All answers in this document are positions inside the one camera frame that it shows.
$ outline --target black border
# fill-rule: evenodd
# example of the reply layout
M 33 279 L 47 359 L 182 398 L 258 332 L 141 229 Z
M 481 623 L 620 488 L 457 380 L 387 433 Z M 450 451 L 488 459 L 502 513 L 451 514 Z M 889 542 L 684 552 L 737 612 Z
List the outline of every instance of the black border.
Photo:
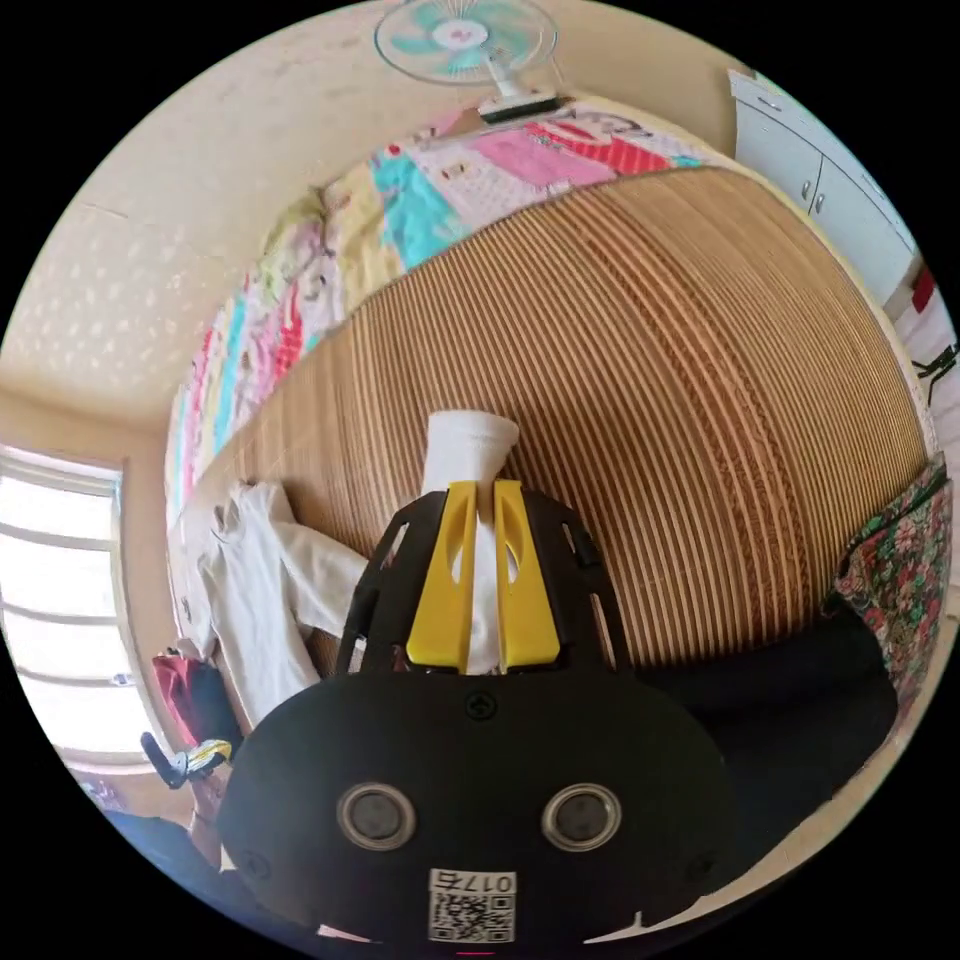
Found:
M 83 4 L 33 5 L 11 14 L 2 67 L 8 303 L 0 317 L 12 311 L 64 208 L 127 131 L 202 70 L 321 10 L 291 2 L 249 11 L 170 4 L 109 12 Z M 643 12 L 766 74 L 830 126 L 903 215 L 947 303 L 960 303 L 950 217 L 956 54 L 946 8 L 913 3 L 847 11 L 674 0 L 644 4 Z M 16 932 L 32 947 L 92 946 L 108 953 L 156 945 L 193 955 L 208 938 L 221 955 L 278 949 L 251 941 L 253 934 L 193 901 L 118 840 L 39 736 L 5 658 L 3 667 L 10 687 L 2 702 L 12 707 L 6 872 L 19 908 L 8 917 L 11 939 Z M 749 910 L 674 954 L 809 957 L 839 948 L 886 955 L 916 949 L 938 934 L 949 942 L 957 672 L 954 658 L 903 760 L 826 851 Z M 107 883 L 108 876 L 117 882 Z M 602 953 L 636 950 L 623 942 Z M 324 955 L 340 954 L 371 955 L 336 943 Z

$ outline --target fan base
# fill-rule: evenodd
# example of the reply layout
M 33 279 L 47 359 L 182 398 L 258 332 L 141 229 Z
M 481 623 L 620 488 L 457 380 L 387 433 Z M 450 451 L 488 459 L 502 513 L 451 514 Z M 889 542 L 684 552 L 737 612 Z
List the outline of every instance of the fan base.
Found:
M 521 117 L 550 113 L 563 106 L 563 99 L 553 90 L 534 90 L 508 97 L 493 97 L 477 107 L 477 113 L 485 123 L 503 123 Z

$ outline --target cabinet door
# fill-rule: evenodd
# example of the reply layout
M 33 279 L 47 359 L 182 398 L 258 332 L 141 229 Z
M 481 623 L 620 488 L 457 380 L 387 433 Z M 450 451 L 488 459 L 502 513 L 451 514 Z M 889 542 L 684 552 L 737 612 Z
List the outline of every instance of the cabinet door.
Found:
M 826 157 L 811 217 L 883 306 L 909 269 L 913 252 L 870 197 Z
M 823 154 L 788 127 L 737 101 L 737 162 L 776 184 L 810 210 Z

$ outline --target window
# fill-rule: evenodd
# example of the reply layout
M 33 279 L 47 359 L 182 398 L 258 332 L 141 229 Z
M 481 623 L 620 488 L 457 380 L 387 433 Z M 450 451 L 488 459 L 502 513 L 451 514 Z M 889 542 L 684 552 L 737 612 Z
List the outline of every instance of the window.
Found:
M 66 759 L 142 763 L 121 474 L 0 448 L 0 625 L 24 693 Z

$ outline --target bed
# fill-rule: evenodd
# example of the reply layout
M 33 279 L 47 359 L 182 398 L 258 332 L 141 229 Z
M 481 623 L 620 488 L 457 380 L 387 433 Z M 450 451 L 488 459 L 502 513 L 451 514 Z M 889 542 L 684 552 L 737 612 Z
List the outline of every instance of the bed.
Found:
M 289 369 L 388 283 L 568 190 L 729 162 L 662 121 L 573 98 L 549 122 L 493 131 L 473 111 L 440 117 L 311 190 L 278 220 L 177 391 L 166 456 L 168 528 Z
M 638 659 L 813 615 L 936 448 L 889 321 L 789 200 L 689 134 L 595 98 L 554 119 L 448 118 L 281 218 L 171 421 L 181 609 L 232 482 L 281 480 L 368 554 L 418 491 L 429 413 L 474 407 L 520 424 L 509 473 L 596 533 Z

